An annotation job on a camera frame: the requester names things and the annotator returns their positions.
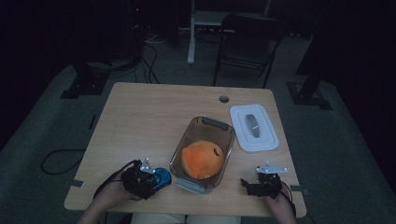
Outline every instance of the forearm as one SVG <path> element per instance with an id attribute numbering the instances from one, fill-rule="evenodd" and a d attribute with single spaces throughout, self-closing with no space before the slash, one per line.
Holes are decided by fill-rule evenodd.
<path id="1" fill-rule="evenodd" d="M 279 193 L 275 199 L 265 196 L 264 200 L 279 224 L 295 224 L 296 218 L 291 209 L 290 202 L 286 198 L 289 195 L 286 186 L 283 186 L 282 192 L 283 194 Z"/>
<path id="2" fill-rule="evenodd" d="M 101 207 L 100 204 L 91 203 L 84 214 L 82 214 L 78 224 L 97 224 L 105 212 L 106 209 Z"/>

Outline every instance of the clear plastic container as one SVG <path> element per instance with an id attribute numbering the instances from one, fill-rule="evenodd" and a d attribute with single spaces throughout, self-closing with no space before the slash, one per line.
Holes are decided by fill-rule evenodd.
<path id="1" fill-rule="evenodd" d="M 235 130 L 223 121 L 206 117 L 192 119 L 169 164 L 170 171 L 177 177 L 177 185 L 195 193 L 206 193 L 208 189 L 218 186 L 227 167 L 234 139 Z M 197 180 L 190 177 L 181 164 L 181 151 L 196 141 L 210 141 L 217 144 L 225 156 L 221 170 L 207 179 Z"/>

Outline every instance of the metal stand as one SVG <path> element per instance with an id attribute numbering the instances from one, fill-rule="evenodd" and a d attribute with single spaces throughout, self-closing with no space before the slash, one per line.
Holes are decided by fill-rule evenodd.
<path id="1" fill-rule="evenodd" d="M 296 105 L 318 105 L 322 110 L 332 110 L 329 101 L 321 95 L 318 84 L 320 79 L 310 76 L 305 83 L 287 82 L 291 98 Z"/>
<path id="2" fill-rule="evenodd" d="M 61 99 L 77 99 L 80 95 L 100 95 L 109 73 L 94 72 L 86 63 L 73 63 L 77 75 Z"/>

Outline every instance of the cable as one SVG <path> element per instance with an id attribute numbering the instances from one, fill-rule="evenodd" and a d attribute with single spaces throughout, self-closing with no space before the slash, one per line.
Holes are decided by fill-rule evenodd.
<path id="1" fill-rule="evenodd" d="M 286 188 L 289 190 L 290 200 L 291 200 L 291 202 L 293 202 L 293 195 L 291 194 L 291 189 L 285 182 L 283 182 L 283 181 L 280 181 L 280 182 L 282 182 L 283 185 L 286 186 Z"/>
<path id="2" fill-rule="evenodd" d="M 149 82 L 148 82 L 148 79 L 146 78 L 146 67 L 145 67 L 144 64 L 142 65 L 142 68 L 143 68 L 143 77 L 145 78 L 146 83 L 149 83 Z"/>
<path id="3" fill-rule="evenodd" d="M 46 170 L 46 168 L 44 167 L 44 164 L 46 163 L 46 161 L 48 160 L 48 158 L 49 158 L 50 156 L 54 155 L 55 153 L 59 153 L 59 152 L 78 152 L 78 151 L 85 151 L 85 150 L 86 150 L 86 149 L 84 148 L 84 149 L 60 149 L 60 150 L 51 151 L 49 154 L 47 154 L 47 155 L 44 157 L 43 161 L 41 162 L 41 165 L 40 165 L 41 171 L 42 171 L 43 173 L 47 174 L 47 175 L 62 175 L 62 174 L 64 174 L 64 173 L 66 173 L 66 172 L 69 172 L 70 170 L 72 170 L 73 168 L 75 168 L 76 166 L 78 166 L 78 165 L 81 163 L 82 158 L 81 158 L 80 160 L 78 160 L 78 161 L 77 161 L 74 165 L 72 165 L 71 167 L 69 167 L 69 168 L 67 168 L 67 169 L 65 169 L 65 170 L 59 171 L 59 172 L 52 172 L 52 171 Z"/>
<path id="4" fill-rule="evenodd" d="M 306 213 L 306 215 L 311 219 L 312 223 L 317 224 L 317 222 L 311 217 L 311 214 Z"/>
<path id="5" fill-rule="evenodd" d="M 124 166 L 122 166 L 122 168 L 119 169 L 119 172 L 122 170 L 125 170 L 125 168 L 130 166 L 132 163 L 134 163 L 134 161 L 130 161 L 130 162 L 126 163 Z M 105 224 L 107 224 L 107 217 L 108 217 L 108 212 L 106 212 L 106 214 L 105 214 Z"/>
<path id="6" fill-rule="evenodd" d="M 140 65 L 142 65 L 142 63 L 139 63 L 136 67 L 136 69 L 134 70 L 134 83 L 137 83 L 137 75 L 136 75 L 136 70 L 138 67 L 140 67 Z"/>
<path id="7" fill-rule="evenodd" d="M 149 82 L 150 83 L 152 83 L 151 82 L 151 75 L 150 74 L 152 74 L 152 76 L 155 78 L 155 80 L 157 81 L 157 83 L 158 84 L 161 84 L 160 83 L 160 81 L 158 80 L 158 78 L 155 76 L 155 74 L 154 74 L 154 71 L 152 70 L 152 66 L 154 65 L 154 63 L 155 63 L 155 61 L 157 60 L 157 50 L 154 48 L 154 47 L 152 47 L 151 45 L 148 45 L 148 44 L 146 44 L 145 43 L 145 46 L 147 46 L 147 47 L 149 47 L 149 48 L 151 48 L 151 49 L 153 49 L 154 50 L 154 59 L 152 60 L 152 63 L 151 63 L 151 65 L 149 65 L 147 62 L 146 62 L 146 60 L 142 57 L 142 60 L 143 60 L 143 62 L 148 66 L 148 80 L 149 80 Z"/>
<path id="8" fill-rule="evenodd" d="M 106 73 L 111 73 L 111 72 L 116 72 L 116 71 L 126 71 L 131 68 L 135 68 L 137 64 L 140 62 L 139 58 L 133 58 L 131 59 L 128 63 L 121 64 L 118 66 L 112 66 L 109 68 L 98 68 L 93 65 L 88 66 L 92 69 L 92 71 L 98 71 L 98 72 L 106 72 Z"/>
<path id="9" fill-rule="evenodd" d="M 162 36 L 162 35 L 155 35 L 155 36 L 149 38 L 148 40 L 145 40 L 145 43 L 148 43 L 148 44 L 163 44 L 163 43 L 168 41 L 168 39 L 163 39 L 161 41 L 152 41 L 153 39 L 155 39 L 155 38 L 157 38 L 159 36 Z"/>
<path id="10" fill-rule="evenodd" d="M 111 79 L 111 78 L 126 77 L 126 76 L 128 76 L 128 75 L 134 73 L 135 82 L 136 82 L 136 70 L 139 68 L 140 65 L 141 65 L 141 62 L 138 62 L 137 65 L 136 65 L 131 71 L 125 70 L 126 73 L 122 73 L 122 74 L 110 74 L 108 78 Z"/>

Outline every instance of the human arm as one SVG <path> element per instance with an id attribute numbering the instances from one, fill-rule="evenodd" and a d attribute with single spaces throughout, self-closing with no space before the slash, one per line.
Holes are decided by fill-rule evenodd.
<path id="1" fill-rule="evenodd" d="M 267 203 L 276 221 L 279 224 L 295 224 L 296 218 L 290 207 L 290 202 L 285 196 L 289 196 L 288 188 L 282 183 L 283 194 L 279 193 L 276 198 L 272 199 L 270 196 L 264 196 L 264 201 Z"/>
<path id="2" fill-rule="evenodd" d="M 117 174 L 92 200 L 78 221 L 78 224 L 97 224 L 101 216 L 110 208 L 129 199 L 139 199 L 124 189 L 120 180 L 121 173 Z"/>

